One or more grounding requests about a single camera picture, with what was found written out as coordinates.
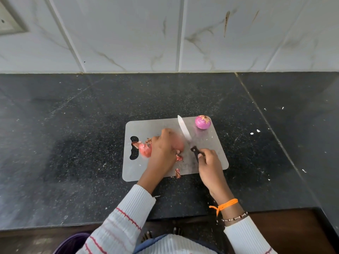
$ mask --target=kitchen knife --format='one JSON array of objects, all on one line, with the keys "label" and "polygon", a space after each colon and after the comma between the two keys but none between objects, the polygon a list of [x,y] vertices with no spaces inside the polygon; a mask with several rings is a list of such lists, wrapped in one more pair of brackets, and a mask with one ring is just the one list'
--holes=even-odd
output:
[{"label": "kitchen knife", "polygon": [[198,154],[200,153],[200,151],[198,150],[197,146],[195,146],[192,142],[192,137],[191,135],[189,134],[189,131],[185,125],[185,122],[184,120],[182,119],[182,117],[180,117],[178,115],[178,122],[179,122],[179,125],[180,125],[180,128],[181,128],[181,131],[182,133],[184,134],[185,138],[186,138],[186,141],[189,143],[189,147],[191,149],[191,151],[194,153],[196,159],[197,159],[197,162],[199,163],[199,159],[198,159]]}]

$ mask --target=bracelet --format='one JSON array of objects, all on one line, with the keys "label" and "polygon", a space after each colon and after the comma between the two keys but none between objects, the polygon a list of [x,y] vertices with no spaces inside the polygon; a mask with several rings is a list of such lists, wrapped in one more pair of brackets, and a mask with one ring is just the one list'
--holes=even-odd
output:
[{"label": "bracelet", "polygon": [[218,207],[215,206],[209,206],[210,208],[216,209],[217,210],[217,216],[219,214],[219,211],[228,208],[229,206],[234,205],[235,203],[238,203],[238,199],[231,199],[230,201],[219,205]]},{"label": "bracelet", "polygon": [[221,221],[222,222],[231,222],[231,221],[235,221],[237,219],[243,218],[244,216],[247,216],[247,215],[248,215],[248,212],[245,212],[245,213],[243,213],[242,215],[240,215],[238,217],[234,217],[234,218],[231,218],[231,219],[222,219]]}]

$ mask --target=wall switch plate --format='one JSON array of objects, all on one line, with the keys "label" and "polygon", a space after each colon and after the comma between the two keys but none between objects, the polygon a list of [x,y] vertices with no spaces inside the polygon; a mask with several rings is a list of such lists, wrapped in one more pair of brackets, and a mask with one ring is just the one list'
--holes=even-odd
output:
[{"label": "wall switch plate", "polygon": [[0,2],[0,35],[24,32],[5,6]]}]

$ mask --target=striped sweater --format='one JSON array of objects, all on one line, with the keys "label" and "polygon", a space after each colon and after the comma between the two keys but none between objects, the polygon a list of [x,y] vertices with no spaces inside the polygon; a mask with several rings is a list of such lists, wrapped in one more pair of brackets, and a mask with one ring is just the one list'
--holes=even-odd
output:
[{"label": "striped sweater", "polygon": [[[155,201],[149,192],[139,185],[134,185],[77,254],[133,253],[138,235]],[[225,227],[224,232],[236,254],[276,253],[250,217]],[[138,253],[215,254],[216,252],[185,237],[169,234]]]}]

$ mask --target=knife handle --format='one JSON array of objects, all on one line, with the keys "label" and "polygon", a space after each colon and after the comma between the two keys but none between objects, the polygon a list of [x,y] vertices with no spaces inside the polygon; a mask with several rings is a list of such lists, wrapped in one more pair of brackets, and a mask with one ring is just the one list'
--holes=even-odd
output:
[{"label": "knife handle", "polygon": [[198,150],[197,146],[194,145],[194,146],[191,148],[191,151],[194,153],[195,158],[197,159],[197,162],[199,163],[198,154],[201,153],[201,152]]}]

